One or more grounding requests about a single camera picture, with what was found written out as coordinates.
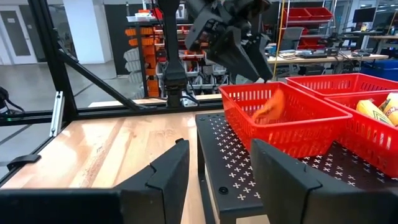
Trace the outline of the black table edge clamp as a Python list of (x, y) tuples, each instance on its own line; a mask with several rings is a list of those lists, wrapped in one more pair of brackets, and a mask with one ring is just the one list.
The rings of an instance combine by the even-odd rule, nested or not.
[(6, 167), (8, 170), (12, 170), (13, 168), (16, 167), (21, 167), (26, 164), (31, 164), (31, 163), (36, 163), (41, 159), (41, 155), (38, 154), (29, 154), (29, 155), (24, 155), (24, 156), (19, 156), (13, 159), (11, 162), (8, 162)]

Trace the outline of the red plastic slotted basket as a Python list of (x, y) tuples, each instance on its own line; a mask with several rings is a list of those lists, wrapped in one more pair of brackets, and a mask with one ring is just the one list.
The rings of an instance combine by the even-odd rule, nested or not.
[[(322, 155), (342, 133), (352, 115), (282, 82), (224, 85), (219, 88), (225, 119), (250, 150), (260, 139), (294, 157)], [(277, 119), (252, 118), (277, 91), (284, 94)]]
[(292, 87), (321, 99), (355, 93), (398, 90), (398, 82), (396, 81), (362, 73), (288, 77), (286, 82)]
[(325, 100), (352, 115), (343, 125), (338, 142), (389, 177), (398, 177), (398, 127), (356, 110), (360, 100), (371, 100), (379, 108), (392, 92), (355, 93)]

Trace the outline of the black perforated metal riser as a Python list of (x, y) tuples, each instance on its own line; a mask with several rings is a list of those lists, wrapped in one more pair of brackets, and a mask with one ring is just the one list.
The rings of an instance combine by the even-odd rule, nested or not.
[[(224, 114), (199, 114), (195, 121), (206, 224), (266, 223), (249, 153)], [(363, 190), (398, 190), (398, 179), (388, 177), (337, 143), (325, 155), (306, 157), (302, 162)]]

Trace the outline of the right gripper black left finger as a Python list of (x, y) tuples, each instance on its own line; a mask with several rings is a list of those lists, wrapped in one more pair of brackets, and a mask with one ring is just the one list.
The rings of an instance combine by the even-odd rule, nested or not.
[(117, 224), (180, 224), (187, 194), (190, 143), (175, 144), (114, 188), (119, 191)]

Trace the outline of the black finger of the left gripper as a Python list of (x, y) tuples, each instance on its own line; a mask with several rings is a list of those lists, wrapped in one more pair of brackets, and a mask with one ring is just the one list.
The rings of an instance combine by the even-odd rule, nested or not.
[(265, 47), (268, 45), (268, 36), (258, 33), (253, 35), (250, 40), (249, 58), (254, 65), (258, 75), (265, 82), (273, 77), (273, 71), (268, 64)]
[(252, 82), (259, 79), (254, 64), (241, 45), (241, 31), (237, 27), (228, 26), (215, 43), (210, 45), (206, 56), (231, 73), (241, 75)]

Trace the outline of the orange rubber band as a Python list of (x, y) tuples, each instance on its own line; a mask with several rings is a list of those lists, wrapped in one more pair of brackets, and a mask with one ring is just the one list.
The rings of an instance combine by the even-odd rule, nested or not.
[(284, 111), (284, 104), (284, 92), (281, 89), (276, 89), (264, 106), (253, 114), (253, 121), (256, 124), (269, 124), (276, 121)]

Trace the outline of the metal rack with red bins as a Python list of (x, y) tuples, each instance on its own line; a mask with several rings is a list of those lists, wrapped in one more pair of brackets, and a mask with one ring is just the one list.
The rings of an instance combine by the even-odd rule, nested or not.
[(294, 37), (294, 43), (298, 44), (299, 50), (310, 49), (320, 50), (325, 47), (319, 43), (320, 39), (326, 35), (327, 26), (332, 20), (333, 14), (325, 7), (286, 7), (282, 13), (281, 36), (288, 28), (302, 28), (301, 36)]

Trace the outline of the cluttered wooden workbench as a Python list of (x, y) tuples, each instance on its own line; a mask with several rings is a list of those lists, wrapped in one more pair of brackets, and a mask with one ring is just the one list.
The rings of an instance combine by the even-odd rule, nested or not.
[(378, 54), (371, 54), (368, 57), (352, 57), (348, 55), (346, 57), (338, 56), (338, 57), (327, 57), (327, 58), (293, 58), (293, 59), (285, 59), (280, 57), (269, 57), (267, 62), (269, 64), (290, 64), (290, 63), (329, 63), (329, 62), (337, 62), (342, 60), (359, 60), (359, 61), (371, 61), (371, 60), (384, 60), (388, 59), (387, 55), (378, 55)]

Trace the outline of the silver aluminium frame bracket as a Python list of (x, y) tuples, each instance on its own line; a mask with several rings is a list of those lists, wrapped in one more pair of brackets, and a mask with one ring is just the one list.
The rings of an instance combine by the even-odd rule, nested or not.
[(62, 127), (63, 111), (65, 106), (65, 97), (63, 91), (57, 91), (52, 112), (52, 120), (50, 124), (50, 137), (56, 137)]

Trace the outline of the shelving with orange grey bins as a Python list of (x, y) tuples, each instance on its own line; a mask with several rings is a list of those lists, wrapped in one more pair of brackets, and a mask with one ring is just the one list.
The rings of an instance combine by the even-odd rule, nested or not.
[[(124, 33), (131, 49), (123, 57), (129, 79), (142, 85), (144, 97), (164, 97), (167, 54), (160, 11), (140, 10), (135, 16), (128, 16), (127, 21)], [(185, 19), (177, 19), (178, 54), (188, 79), (187, 88), (196, 95), (217, 93), (219, 86), (230, 84), (227, 69), (207, 59), (207, 43), (202, 43), (200, 50), (187, 50), (184, 39), (191, 26)]]

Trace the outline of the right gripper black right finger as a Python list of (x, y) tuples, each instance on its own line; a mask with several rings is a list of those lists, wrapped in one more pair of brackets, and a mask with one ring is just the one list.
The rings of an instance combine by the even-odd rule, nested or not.
[(251, 164), (271, 224), (365, 224), (361, 191), (288, 156), (251, 142)]

